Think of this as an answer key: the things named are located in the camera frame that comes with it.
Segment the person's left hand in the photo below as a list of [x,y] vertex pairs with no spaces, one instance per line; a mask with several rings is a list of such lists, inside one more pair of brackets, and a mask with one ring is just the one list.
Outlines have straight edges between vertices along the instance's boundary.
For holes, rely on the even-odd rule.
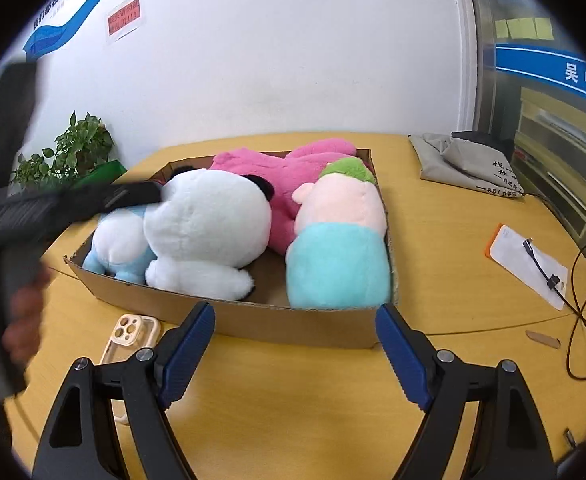
[[16,365],[26,366],[40,348],[44,293],[50,281],[49,268],[42,264],[34,280],[12,296],[11,323],[2,344]]

